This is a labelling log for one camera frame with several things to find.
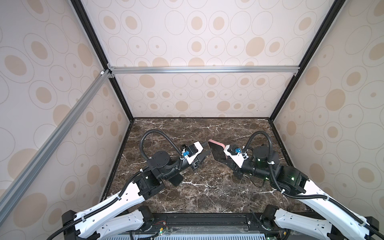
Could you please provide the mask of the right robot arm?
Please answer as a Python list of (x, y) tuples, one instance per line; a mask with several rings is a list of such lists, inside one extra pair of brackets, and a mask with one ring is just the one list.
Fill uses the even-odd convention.
[(269, 181), (271, 187), (287, 198), (298, 200), (322, 220), (290, 213), (280, 207), (267, 205), (256, 219), (265, 230), (274, 227), (293, 230), (320, 240), (371, 240), (374, 235), (383, 239), (379, 222), (349, 210), (319, 188), (307, 175), (292, 166), (281, 166), (272, 144), (255, 148), (209, 142), (212, 154), (241, 178), (244, 175)]

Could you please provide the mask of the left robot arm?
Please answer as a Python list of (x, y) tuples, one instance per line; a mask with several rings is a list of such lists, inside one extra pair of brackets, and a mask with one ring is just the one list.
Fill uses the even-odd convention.
[(122, 190), (112, 197), (85, 211), (75, 213), (62, 228), (48, 238), (52, 240), (67, 230), (73, 230), (75, 237), (81, 239), (91, 236), (100, 237), (97, 229), (107, 221), (161, 192), (165, 188), (164, 181), (168, 181), (175, 187), (179, 186), (184, 180), (181, 172), (187, 168), (197, 169), (211, 154), (211, 150), (204, 149), (200, 142), (183, 146), (182, 149), (178, 149), (174, 143), (171, 143), (171, 146), (179, 154), (179, 158), (174, 162), (166, 151), (157, 151), (149, 158), (144, 151), (144, 143), (140, 142), (139, 150), (147, 162), (147, 167), (135, 173)]

